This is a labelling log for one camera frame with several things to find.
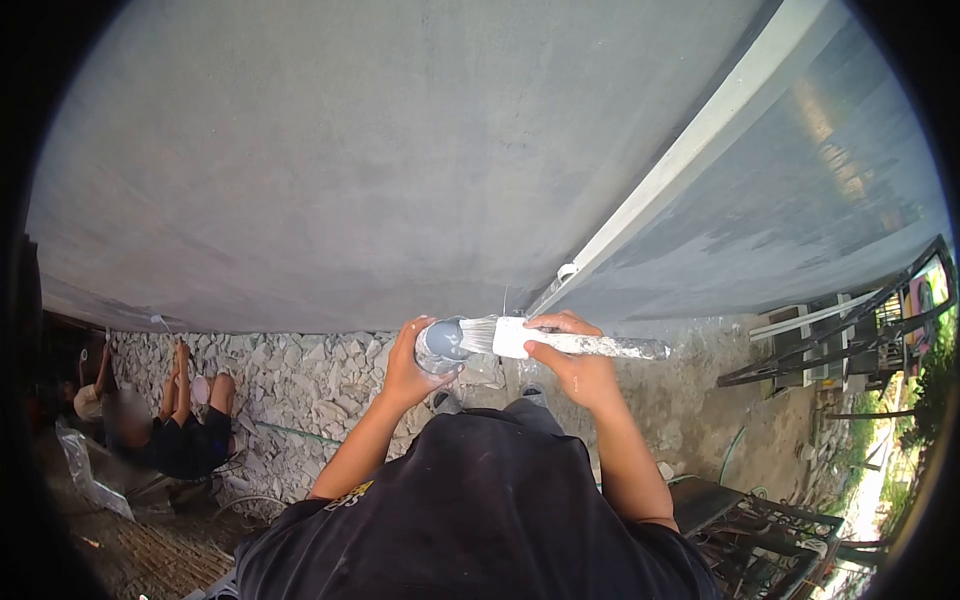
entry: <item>white bucket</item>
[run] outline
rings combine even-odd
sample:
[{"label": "white bucket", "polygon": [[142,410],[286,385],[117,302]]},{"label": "white bucket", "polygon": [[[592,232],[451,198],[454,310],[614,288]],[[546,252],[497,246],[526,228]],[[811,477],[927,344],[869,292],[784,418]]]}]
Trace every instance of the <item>white bucket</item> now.
[{"label": "white bucket", "polygon": [[210,399],[210,384],[207,382],[206,377],[203,375],[197,375],[193,378],[193,381],[190,382],[190,392],[193,394],[193,399],[201,404],[206,404]]}]

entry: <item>painted wall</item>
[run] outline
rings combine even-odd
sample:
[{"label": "painted wall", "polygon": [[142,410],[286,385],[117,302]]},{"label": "painted wall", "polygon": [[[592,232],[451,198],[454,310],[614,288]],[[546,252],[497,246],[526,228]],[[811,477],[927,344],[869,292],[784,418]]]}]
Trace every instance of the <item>painted wall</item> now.
[{"label": "painted wall", "polygon": [[565,298],[598,323],[760,312],[887,276],[947,206],[917,116],[854,21],[652,223]]},{"label": "painted wall", "polygon": [[523,307],[759,5],[133,2],[37,166],[45,305],[304,332]]}]

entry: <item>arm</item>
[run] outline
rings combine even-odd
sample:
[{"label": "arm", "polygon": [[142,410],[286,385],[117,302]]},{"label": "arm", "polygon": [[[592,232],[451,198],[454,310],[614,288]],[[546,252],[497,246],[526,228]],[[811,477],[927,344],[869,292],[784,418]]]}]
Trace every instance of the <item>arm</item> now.
[{"label": "arm", "polygon": [[175,360],[174,368],[167,377],[167,382],[163,384],[163,401],[160,402],[160,410],[156,414],[160,422],[167,422],[170,416],[174,414],[174,398],[179,393],[177,386],[177,377],[180,376],[180,364]]},{"label": "arm", "polygon": [[180,382],[178,384],[179,388],[177,389],[177,410],[174,411],[170,418],[175,420],[180,427],[183,427],[183,424],[186,423],[186,418],[190,416],[190,382],[187,381],[186,363],[189,355],[190,350],[187,349],[186,343],[183,340],[178,340],[177,366],[175,369],[179,371]]},{"label": "arm", "polygon": [[390,439],[403,414],[427,394],[456,378],[459,371],[432,375],[414,361],[414,343],[424,327],[436,319],[408,321],[396,336],[387,362],[383,392],[373,399],[367,414],[353,428],[320,472],[307,499],[333,500],[356,488],[374,469],[383,465]]},{"label": "arm", "polygon": [[[526,326],[603,335],[596,327],[566,311],[536,317]],[[620,394],[613,360],[605,356],[571,356],[537,342],[527,342],[524,348],[557,374],[571,400],[593,415],[603,494],[613,510],[623,518],[659,523],[679,532],[673,520],[670,490]]]},{"label": "arm", "polygon": [[97,373],[97,380],[93,383],[93,391],[97,393],[97,397],[100,397],[104,392],[104,381],[107,379],[107,365],[110,364],[110,343],[107,342],[104,344],[104,351],[100,358],[100,371]]}]

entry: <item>paintbrush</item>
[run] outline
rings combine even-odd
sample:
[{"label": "paintbrush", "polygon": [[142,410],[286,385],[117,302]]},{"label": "paintbrush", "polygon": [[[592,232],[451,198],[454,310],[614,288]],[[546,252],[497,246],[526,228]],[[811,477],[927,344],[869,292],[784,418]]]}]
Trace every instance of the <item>paintbrush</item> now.
[{"label": "paintbrush", "polygon": [[460,348],[483,354],[497,354],[508,358],[530,358],[523,344],[528,340],[541,342],[567,354],[593,354],[613,358],[645,358],[664,360],[670,356],[670,346],[660,340],[640,338],[608,338],[578,333],[545,333],[523,326],[522,317],[461,319],[464,339]]}]

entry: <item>beige shirt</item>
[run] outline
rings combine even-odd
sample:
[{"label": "beige shirt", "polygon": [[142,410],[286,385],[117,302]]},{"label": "beige shirt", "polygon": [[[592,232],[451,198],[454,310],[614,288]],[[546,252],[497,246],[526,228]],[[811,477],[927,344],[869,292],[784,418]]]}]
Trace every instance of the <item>beige shirt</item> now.
[{"label": "beige shirt", "polygon": [[95,420],[103,416],[103,406],[93,384],[84,385],[73,398],[73,410],[83,420]]}]

